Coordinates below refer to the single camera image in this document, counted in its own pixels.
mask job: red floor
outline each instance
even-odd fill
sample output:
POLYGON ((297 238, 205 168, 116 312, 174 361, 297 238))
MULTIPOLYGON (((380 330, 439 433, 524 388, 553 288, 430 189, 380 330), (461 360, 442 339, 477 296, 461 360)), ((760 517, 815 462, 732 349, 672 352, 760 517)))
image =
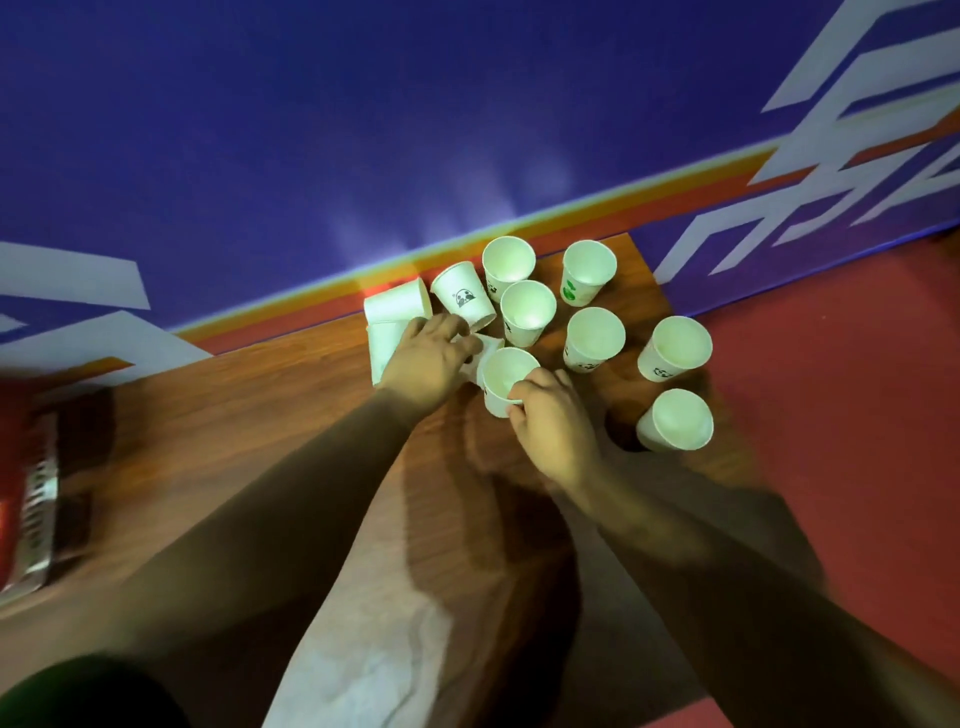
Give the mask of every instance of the red floor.
MULTIPOLYGON (((960 260, 920 241, 701 321, 832 593, 960 682, 960 260)), ((705 701, 657 725, 729 723, 705 701)))

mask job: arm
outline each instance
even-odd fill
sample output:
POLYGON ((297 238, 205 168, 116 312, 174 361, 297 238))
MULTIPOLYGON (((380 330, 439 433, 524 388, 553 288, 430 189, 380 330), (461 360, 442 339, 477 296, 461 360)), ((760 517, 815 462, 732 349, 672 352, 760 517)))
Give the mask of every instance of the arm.
POLYGON ((742 726, 953 726, 944 679, 746 546, 609 470, 566 372, 511 396, 534 465, 591 517, 728 718, 742 726))
POLYGON ((66 652, 153 660, 297 596, 326 596, 414 426, 481 349, 459 316, 414 319, 366 402, 147 562, 66 652), (458 333, 467 338, 450 343, 458 333))

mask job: white paper cup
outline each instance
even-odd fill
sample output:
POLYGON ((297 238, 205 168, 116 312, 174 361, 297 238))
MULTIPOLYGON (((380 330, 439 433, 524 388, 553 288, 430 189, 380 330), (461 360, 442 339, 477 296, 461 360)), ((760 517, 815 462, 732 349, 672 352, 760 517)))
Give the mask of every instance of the white paper cup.
POLYGON ((469 260, 455 263, 433 279, 430 292, 447 311, 467 320, 470 331, 479 331, 496 318, 487 289, 469 260))
POLYGON ((523 238, 504 235, 487 244, 482 260, 487 293, 492 301, 499 302, 512 283, 530 278, 537 265, 537 254, 523 238))
POLYGON ((619 354, 626 343, 627 329, 616 314, 606 308, 585 308, 566 325, 564 364, 573 372, 592 372, 619 354))
POLYGON ((686 316, 668 316, 654 328, 636 367, 650 381, 664 381, 702 367, 712 353, 713 340, 702 324, 686 316))
POLYGON ((370 373, 373 386, 380 383, 383 370, 400 343, 400 337, 409 321, 390 321, 386 324, 370 324, 367 327, 367 345, 370 348, 370 373))
POLYGON ((469 364, 464 364, 460 368, 460 374, 465 376, 468 381, 473 382, 478 387, 482 387, 483 383, 480 381, 480 365, 486 361, 493 352, 497 352, 503 349, 503 339, 494 339, 492 336, 484 336, 482 333, 473 334, 481 342, 483 342, 483 350, 475 354, 473 360, 469 364))
POLYGON ((508 288, 500 301, 507 341, 525 349, 533 346, 557 313, 557 297, 535 280, 521 280, 508 288))
POLYGON ((651 450, 700 449, 713 437, 713 415, 697 395, 670 389, 636 423, 636 437, 651 450))
POLYGON ((422 279, 416 279, 364 299, 363 312, 368 324, 390 321, 406 324, 418 316, 429 319, 433 316, 433 306, 422 279))
POLYGON ((507 397, 511 388, 539 365, 531 353, 516 347, 506 347, 487 357, 480 367, 483 403, 487 405, 487 411, 494 417, 508 417, 510 405, 522 403, 522 400, 507 397))
POLYGON ((616 254, 596 240, 580 240, 564 253, 564 279, 560 295, 572 306, 580 307, 616 274, 616 254))

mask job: hand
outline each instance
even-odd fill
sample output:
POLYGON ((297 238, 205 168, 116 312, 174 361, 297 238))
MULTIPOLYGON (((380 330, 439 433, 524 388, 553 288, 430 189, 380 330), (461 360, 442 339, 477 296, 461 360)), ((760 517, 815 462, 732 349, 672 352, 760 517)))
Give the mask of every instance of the hand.
POLYGON ((537 470, 564 490, 582 487, 601 470, 596 434, 570 376, 535 369, 510 390, 523 407, 510 408, 510 424, 537 470))
POLYGON ((376 389, 391 399, 404 423, 413 426, 444 403, 462 382, 464 362, 482 350, 483 342, 470 336, 470 327, 459 316, 416 318, 403 331, 376 389), (464 338, 451 343, 457 334, 464 338))

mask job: wall graphic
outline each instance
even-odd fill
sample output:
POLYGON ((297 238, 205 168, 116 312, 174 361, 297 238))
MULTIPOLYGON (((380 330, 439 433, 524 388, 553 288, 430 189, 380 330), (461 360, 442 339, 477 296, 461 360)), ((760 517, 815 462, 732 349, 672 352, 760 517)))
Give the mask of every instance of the wall graphic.
POLYGON ((956 0, 119 5, 0 9, 0 372, 48 387, 506 232, 629 231, 691 313, 960 221, 956 0))

